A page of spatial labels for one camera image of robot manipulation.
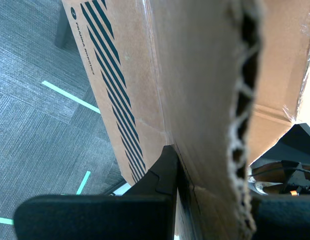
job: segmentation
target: black object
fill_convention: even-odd
[[[310,195],[255,195],[252,240],[310,240]]]
[[[67,18],[63,4],[61,4],[60,10],[59,10],[57,31],[56,31],[56,36],[55,36],[55,46],[60,49],[63,48],[63,46],[65,45],[66,36],[67,34],[70,34],[70,33],[71,33],[71,26]]]
[[[283,166],[296,167],[296,170],[285,171],[287,180],[283,185],[281,194],[287,194],[291,191],[296,191],[297,194],[310,194],[310,180],[306,179],[305,173],[302,170],[300,162],[281,161]]]
[[[172,146],[123,196],[47,195],[14,214],[19,240],[172,240],[179,158]]]

